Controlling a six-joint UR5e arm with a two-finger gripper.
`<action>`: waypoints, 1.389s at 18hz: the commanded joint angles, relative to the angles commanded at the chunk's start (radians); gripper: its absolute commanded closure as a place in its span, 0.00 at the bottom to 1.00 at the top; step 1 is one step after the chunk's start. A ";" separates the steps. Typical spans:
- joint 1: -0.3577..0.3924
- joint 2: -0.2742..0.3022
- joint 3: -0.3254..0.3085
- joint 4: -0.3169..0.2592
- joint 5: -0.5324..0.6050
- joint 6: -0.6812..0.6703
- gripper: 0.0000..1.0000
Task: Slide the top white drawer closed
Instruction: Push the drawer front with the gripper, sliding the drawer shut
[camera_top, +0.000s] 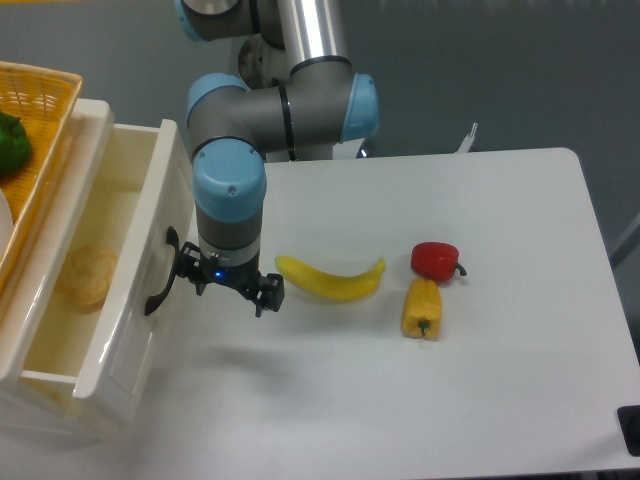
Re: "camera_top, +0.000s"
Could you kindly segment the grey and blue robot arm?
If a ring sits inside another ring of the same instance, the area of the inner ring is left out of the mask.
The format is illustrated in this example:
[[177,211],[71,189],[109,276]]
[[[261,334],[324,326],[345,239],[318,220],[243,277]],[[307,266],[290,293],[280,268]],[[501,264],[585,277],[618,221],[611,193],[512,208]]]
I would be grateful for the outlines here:
[[171,278],[198,292],[237,291],[257,312],[285,297],[278,274],[259,270],[266,155],[290,160],[315,148],[372,136],[379,125],[373,79],[353,70],[335,1],[179,1],[185,33],[196,41],[245,37],[269,48],[258,81],[208,74],[187,95],[192,192],[198,240],[166,241]]

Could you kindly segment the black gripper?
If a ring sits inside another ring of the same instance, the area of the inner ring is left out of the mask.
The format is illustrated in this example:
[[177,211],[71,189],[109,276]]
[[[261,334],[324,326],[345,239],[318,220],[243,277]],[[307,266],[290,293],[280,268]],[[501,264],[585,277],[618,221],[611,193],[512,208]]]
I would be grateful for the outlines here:
[[187,279],[201,296],[212,283],[236,290],[255,306],[255,317],[278,312],[285,298],[280,274],[259,272],[260,237],[238,249],[224,249],[199,238],[199,247],[185,242],[178,254],[177,276]]

